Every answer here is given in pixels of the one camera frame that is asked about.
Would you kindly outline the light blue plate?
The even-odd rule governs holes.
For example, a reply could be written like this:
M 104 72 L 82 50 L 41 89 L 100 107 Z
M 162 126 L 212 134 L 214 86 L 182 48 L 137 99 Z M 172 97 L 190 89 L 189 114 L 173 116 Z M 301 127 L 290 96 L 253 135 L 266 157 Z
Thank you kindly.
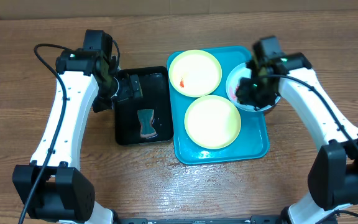
M 247 110 L 247 107 L 245 105 L 240 105 L 239 103 L 236 102 L 236 99 L 234 96 L 234 90 L 237 86 L 237 79 L 239 78 L 240 73 L 245 71 L 245 69 L 242 68 L 242 66 L 244 66 L 244 65 L 245 65 L 245 63 L 241 63 L 240 65 L 237 65 L 235 68 L 233 68 L 232 71 L 230 72 L 230 74 L 226 80 L 226 93 L 227 93 L 230 101 L 239 109 L 242 109 L 242 110 L 248 111 L 248 112 L 259 112 L 259 111 Z

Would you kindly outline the green orange sponge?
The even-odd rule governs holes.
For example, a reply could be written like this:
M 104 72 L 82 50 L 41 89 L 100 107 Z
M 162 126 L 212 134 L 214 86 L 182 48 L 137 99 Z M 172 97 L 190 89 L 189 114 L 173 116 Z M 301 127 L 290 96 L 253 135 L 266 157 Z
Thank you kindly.
M 141 138 L 152 138 L 157 135 L 153 127 L 154 110 L 142 109 L 137 111 L 137 116 L 140 123 L 140 136 Z

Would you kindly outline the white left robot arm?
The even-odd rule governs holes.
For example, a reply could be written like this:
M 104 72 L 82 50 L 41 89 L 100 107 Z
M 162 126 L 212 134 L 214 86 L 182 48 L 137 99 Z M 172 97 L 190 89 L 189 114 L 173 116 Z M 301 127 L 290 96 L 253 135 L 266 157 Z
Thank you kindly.
M 80 171 L 80 151 L 91 110 L 112 109 L 121 95 L 120 54 L 109 47 L 61 47 L 52 67 L 34 54 L 56 78 L 56 92 L 40 144 L 29 164 L 17 165 L 12 182 L 26 216 L 52 223 L 119 223 L 114 210 L 96 201 L 93 184 Z

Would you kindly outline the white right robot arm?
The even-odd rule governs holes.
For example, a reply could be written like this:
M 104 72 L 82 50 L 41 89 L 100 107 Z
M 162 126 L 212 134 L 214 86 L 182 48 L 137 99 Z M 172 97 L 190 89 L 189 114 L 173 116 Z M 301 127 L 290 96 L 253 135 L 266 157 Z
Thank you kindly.
M 263 111 L 279 98 L 296 111 L 318 154 L 308 174 L 308 193 L 273 218 L 275 223 L 336 223 L 358 204 L 358 128 L 340 112 L 302 54 L 257 53 L 235 67 L 227 84 L 246 111 Z

